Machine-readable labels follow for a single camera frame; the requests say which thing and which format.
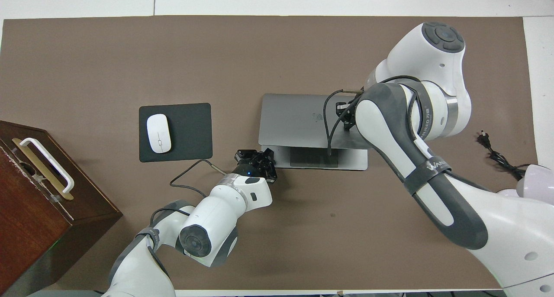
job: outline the computer mouse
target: computer mouse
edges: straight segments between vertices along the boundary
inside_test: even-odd
[[[166,153],[171,149],[170,128],[164,114],[154,114],[146,120],[146,131],[152,151]]]

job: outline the robotic arm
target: robotic arm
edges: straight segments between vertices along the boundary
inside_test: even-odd
[[[489,192],[455,175],[423,141],[454,135],[469,121],[464,50],[442,23],[410,31],[352,103],[358,131],[437,228],[475,255],[507,295],[554,296],[554,206]],[[379,82],[394,75],[409,76]]]
[[[168,245],[207,267],[223,264],[238,237],[237,219],[245,212],[269,206],[267,183],[277,179],[273,151],[239,150],[237,167],[194,207],[177,200],[152,214],[150,225],[141,230],[119,255],[110,272],[105,297],[174,297],[171,280],[156,256]]]

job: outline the black mouse pad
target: black mouse pad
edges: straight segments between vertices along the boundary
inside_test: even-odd
[[[150,147],[147,119],[164,114],[170,130],[171,149],[156,153]],[[138,153],[142,162],[211,158],[212,108],[209,103],[143,106],[138,109]]]

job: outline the white handle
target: white handle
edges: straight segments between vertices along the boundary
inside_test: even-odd
[[[73,181],[73,178],[65,171],[65,169],[56,161],[52,155],[44,148],[42,144],[40,144],[40,141],[34,139],[34,138],[26,138],[24,139],[19,145],[22,147],[26,147],[29,143],[33,143],[37,149],[39,149],[40,153],[46,157],[46,159],[54,166],[54,168],[61,174],[62,177],[68,182],[68,184],[63,189],[63,193],[68,193],[71,189],[73,189],[73,185],[75,182]]]

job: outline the silver laptop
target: silver laptop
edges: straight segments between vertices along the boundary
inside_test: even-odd
[[[279,168],[367,169],[370,144],[358,132],[343,129],[342,122],[327,155],[323,104],[327,96],[319,94],[265,94],[261,105],[258,143],[275,151]],[[336,102],[348,102],[353,95],[335,95],[327,104],[327,123],[331,131],[338,116]]]

